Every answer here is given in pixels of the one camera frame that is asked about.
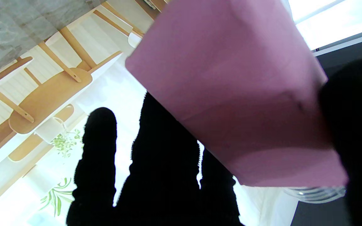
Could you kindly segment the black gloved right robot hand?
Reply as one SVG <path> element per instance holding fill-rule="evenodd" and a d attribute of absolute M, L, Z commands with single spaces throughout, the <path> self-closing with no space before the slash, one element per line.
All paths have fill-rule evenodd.
<path fill-rule="evenodd" d="M 346 206 L 362 226 L 362 60 L 336 72 L 320 91 L 333 144 L 348 175 Z M 197 182 L 197 139 L 149 93 L 132 145 L 130 175 L 114 206 L 117 122 L 105 107 L 89 114 L 68 226 L 240 226 L 233 175 L 207 150 Z"/>

